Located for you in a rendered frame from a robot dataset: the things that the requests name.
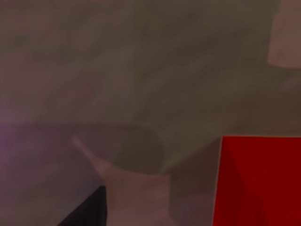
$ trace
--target red panel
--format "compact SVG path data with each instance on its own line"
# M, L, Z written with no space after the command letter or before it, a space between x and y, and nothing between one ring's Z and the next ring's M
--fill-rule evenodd
M224 137L214 226L301 225L301 138Z

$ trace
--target black object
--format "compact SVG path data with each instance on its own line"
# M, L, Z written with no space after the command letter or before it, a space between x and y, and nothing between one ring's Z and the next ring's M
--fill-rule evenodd
M106 220L106 190L101 186L58 226L106 226Z

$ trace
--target red surface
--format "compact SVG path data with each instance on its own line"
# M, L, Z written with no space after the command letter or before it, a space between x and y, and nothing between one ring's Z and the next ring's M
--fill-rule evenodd
M213 226L301 225L301 138L224 137Z

